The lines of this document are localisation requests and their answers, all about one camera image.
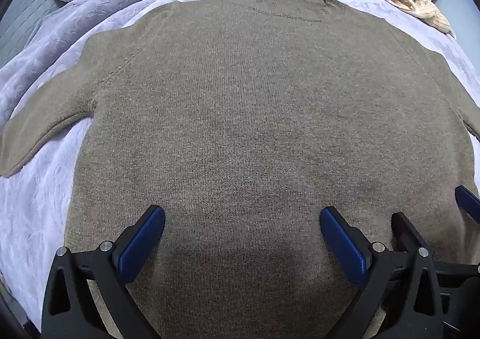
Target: metal screw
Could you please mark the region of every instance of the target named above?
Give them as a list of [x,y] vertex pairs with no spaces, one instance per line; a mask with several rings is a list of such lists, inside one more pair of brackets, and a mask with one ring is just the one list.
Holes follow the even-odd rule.
[[420,247],[418,252],[422,257],[428,257],[428,250],[425,247]]
[[67,253],[67,247],[60,247],[60,248],[57,250],[57,255],[58,255],[59,257],[63,257],[66,253]]
[[112,242],[103,242],[100,245],[100,250],[102,251],[108,251],[110,248],[112,248]]
[[371,247],[378,253],[382,253],[383,251],[385,251],[385,246],[383,245],[383,243],[380,242],[375,242],[371,245]]

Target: mattress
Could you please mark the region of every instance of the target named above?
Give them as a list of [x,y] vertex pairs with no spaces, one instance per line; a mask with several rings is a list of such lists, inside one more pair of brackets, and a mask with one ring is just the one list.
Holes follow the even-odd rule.
[[[89,4],[92,10],[106,12],[102,21],[92,22],[87,29],[83,29],[83,33],[75,34],[75,37],[62,38],[62,43],[68,45],[58,47],[55,51],[48,50],[47,52],[52,54],[52,63],[38,70],[32,81],[25,85],[21,78],[14,74],[15,64],[20,64],[21,59],[27,61],[33,56],[36,53],[35,46],[42,46],[44,37],[58,31],[55,28],[58,21],[52,19],[39,29],[32,45],[0,70],[0,87],[3,86],[0,93],[0,117],[8,116],[11,112],[9,108],[14,108],[13,114],[17,113],[43,83],[71,67],[91,34],[129,26],[160,5],[192,0],[132,0],[111,10],[108,5],[112,1],[105,1],[98,7],[94,6],[93,1],[81,1],[82,4]],[[479,78],[453,38],[399,11],[384,0],[339,1],[385,19],[415,38],[425,48],[443,55],[452,73],[477,105],[480,105]],[[70,12],[67,12],[67,9],[64,9],[65,13],[71,16],[75,10],[81,10],[81,5]],[[10,101],[16,100],[15,105],[11,105],[8,97]],[[45,144],[20,172],[8,179],[0,177],[0,269],[11,291],[39,329],[48,272],[56,249],[63,245],[75,161],[91,123],[90,118],[77,122]],[[475,154],[476,184],[480,187],[480,145],[472,136],[471,140]]]

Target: sweater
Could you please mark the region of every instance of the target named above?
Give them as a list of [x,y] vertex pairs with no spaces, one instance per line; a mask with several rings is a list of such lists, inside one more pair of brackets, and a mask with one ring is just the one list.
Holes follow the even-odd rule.
[[65,243],[164,207],[128,285],[163,338],[323,337],[355,293],[322,238],[329,205],[389,248],[401,210],[436,259],[478,262],[454,188],[476,193],[479,109],[441,55],[338,1],[175,2],[93,35],[6,124],[0,174],[85,116]]

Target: bedspread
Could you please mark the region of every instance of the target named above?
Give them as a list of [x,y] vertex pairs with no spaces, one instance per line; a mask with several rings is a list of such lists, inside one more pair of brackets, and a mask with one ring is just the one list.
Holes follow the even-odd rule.
[[[129,26],[153,8],[173,1],[191,0],[77,0],[56,12],[29,47],[0,70],[0,127],[38,87],[75,64],[91,34]],[[383,0],[339,1],[386,19],[424,47],[441,53],[480,104],[480,86],[474,69],[450,36]],[[75,25],[83,17],[89,20]],[[90,124],[89,118],[78,122],[44,145],[18,174],[0,178],[0,267],[37,327],[40,327],[43,292],[53,254],[63,244],[76,156]],[[476,140],[472,143],[477,160],[480,148]]]

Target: blue gripper pad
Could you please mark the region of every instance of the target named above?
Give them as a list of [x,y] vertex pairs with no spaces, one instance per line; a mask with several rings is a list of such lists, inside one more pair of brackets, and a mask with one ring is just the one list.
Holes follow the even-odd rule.
[[165,211],[157,205],[150,205],[134,225],[121,233],[112,253],[120,284],[135,281],[150,251],[160,240],[164,228]]
[[463,185],[457,186],[455,188],[455,201],[477,224],[480,224],[480,200],[469,189]]
[[349,281],[356,285],[364,284],[371,265],[367,238],[359,229],[349,226],[334,207],[322,210],[320,228]]

